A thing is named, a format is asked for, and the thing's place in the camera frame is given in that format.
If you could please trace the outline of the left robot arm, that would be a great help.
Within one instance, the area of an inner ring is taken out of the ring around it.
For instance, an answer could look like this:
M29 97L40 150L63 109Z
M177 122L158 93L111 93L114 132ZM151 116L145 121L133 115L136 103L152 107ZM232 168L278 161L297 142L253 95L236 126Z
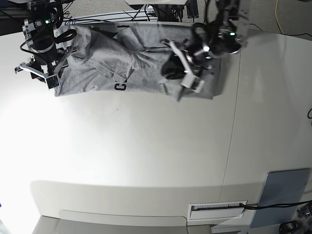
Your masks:
M163 39L171 55L161 69L167 80L179 80L183 88L200 93L207 83L204 73L215 77L214 68L225 54L235 54L246 46L249 29L248 0L217 0L214 21L196 22L190 27L191 37L182 43Z

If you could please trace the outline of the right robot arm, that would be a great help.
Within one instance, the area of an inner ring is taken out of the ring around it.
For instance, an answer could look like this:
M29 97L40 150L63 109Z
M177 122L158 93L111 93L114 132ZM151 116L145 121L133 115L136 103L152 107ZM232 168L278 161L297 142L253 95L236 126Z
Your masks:
M26 3L30 16L22 26L25 42L20 50L31 57L27 63L20 63L15 72L27 71L32 79L45 83L49 89L60 86L60 76L68 66L68 57L78 50L77 46L57 48L58 44L74 39L76 30L70 29L57 37L54 34L64 20L63 6L70 3L71 0L32 0Z

